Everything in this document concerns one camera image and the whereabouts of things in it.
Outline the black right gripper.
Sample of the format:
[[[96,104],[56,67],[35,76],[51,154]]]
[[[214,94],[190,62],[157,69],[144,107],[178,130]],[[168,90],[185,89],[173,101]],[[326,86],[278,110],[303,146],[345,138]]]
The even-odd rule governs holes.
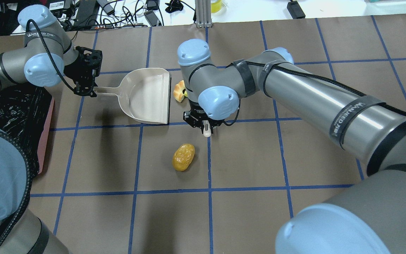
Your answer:
[[[190,110],[183,112],[183,120],[193,128],[199,128],[203,130],[203,120],[208,120],[211,125],[212,134],[214,132],[214,128],[221,126],[223,124],[223,120],[214,120],[205,113],[203,108],[201,108],[198,104],[190,104]]]

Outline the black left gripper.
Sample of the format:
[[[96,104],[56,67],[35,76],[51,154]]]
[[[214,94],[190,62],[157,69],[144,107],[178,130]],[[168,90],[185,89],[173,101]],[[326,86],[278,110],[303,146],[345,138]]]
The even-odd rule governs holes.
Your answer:
[[[73,51],[77,53],[77,58],[64,68],[64,74],[75,85],[71,90],[78,96],[97,97],[94,88],[97,87],[96,77],[100,75],[103,52],[81,46],[74,46]]]

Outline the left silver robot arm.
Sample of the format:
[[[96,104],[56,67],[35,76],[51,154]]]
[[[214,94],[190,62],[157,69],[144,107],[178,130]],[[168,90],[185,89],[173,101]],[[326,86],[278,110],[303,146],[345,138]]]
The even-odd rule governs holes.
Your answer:
[[[29,83],[51,87],[72,79],[74,94],[96,97],[101,50],[76,46],[51,11],[31,5],[18,15],[24,46],[0,54],[0,92]],[[70,250],[28,208],[38,160],[0,127],[0,254],[69,254]]]

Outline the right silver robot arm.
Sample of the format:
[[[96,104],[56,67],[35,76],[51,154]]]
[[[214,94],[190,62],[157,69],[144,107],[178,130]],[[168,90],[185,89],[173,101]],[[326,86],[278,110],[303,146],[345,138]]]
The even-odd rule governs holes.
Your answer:
[[[261,91],[366,164],[367,178],[302,209],[277,233],[277,254],[406,254],[406,111],[294,65],[285,48],[265,50],[225,69],[208,43],[177,49],[192,127],[219,126],[240,100]]]

